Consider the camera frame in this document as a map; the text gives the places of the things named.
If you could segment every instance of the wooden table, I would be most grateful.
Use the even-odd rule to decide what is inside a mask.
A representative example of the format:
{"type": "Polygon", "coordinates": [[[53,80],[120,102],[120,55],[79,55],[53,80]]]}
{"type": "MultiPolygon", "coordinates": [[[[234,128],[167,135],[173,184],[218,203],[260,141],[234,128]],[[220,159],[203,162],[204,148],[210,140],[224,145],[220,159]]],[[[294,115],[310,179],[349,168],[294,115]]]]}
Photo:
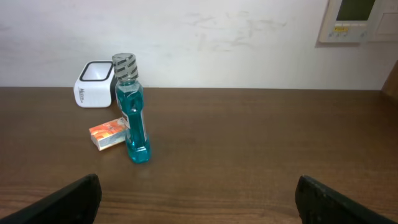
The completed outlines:
{"type": "Polygon", "coordinates": [[[88,128],[71,88],[0,89],[0,217],[98,174],[96,223],[301,223],[308,174],[398,221],[398,110],[377,91],[147,88],[152,160],[88,128]]]}

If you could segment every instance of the orange and white box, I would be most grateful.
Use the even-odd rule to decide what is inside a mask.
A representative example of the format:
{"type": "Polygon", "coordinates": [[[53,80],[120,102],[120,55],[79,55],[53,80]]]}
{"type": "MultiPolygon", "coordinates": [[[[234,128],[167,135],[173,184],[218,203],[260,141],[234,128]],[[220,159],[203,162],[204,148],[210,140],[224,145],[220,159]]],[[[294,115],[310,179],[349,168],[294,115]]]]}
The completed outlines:
{"type": "Polygon", "coordinates": [[[124,142],[126,130],[123,118],[114,119],[89,129],[91,140],[100,151],[124,142]]]}

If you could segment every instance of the bottle cap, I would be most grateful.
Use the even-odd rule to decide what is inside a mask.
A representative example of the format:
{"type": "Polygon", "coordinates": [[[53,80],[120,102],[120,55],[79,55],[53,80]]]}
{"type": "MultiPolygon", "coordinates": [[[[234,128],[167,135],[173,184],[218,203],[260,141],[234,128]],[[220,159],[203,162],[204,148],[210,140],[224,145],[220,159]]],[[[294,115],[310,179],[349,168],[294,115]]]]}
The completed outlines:
{"type": "Polygon", "coordinates": [[[114,76],[128,80],[138,78],[136,56],[131,53],[120,53],[112,56],[114,76]]]}

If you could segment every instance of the display screen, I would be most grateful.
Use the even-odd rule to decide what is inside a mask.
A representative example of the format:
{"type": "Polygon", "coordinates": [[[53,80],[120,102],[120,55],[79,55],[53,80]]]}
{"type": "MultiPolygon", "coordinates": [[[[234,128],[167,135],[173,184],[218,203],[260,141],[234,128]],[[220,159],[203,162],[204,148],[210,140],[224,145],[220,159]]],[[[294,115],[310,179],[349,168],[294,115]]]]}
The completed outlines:
{"type": "Polygon", "coordinates": [[[366,21],[375,0],[342,0],[337,21],[366,21]]]}

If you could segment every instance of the mouthwash bottle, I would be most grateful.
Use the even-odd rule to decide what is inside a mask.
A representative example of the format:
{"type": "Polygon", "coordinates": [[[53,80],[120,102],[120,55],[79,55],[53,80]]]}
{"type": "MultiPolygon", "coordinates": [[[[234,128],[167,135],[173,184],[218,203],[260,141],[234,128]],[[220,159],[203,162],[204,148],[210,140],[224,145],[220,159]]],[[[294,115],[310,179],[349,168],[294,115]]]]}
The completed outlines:
{"type": "Polygon", "coordinates": [[[136,56],[120,53],[112,56],[114,76],[118,80],[115,90],[118,106],[125,119],[127,151],[135,163],[150,159],[150,142],[146,134],[144,115],[144,89],[137,81],[136,56]]]}

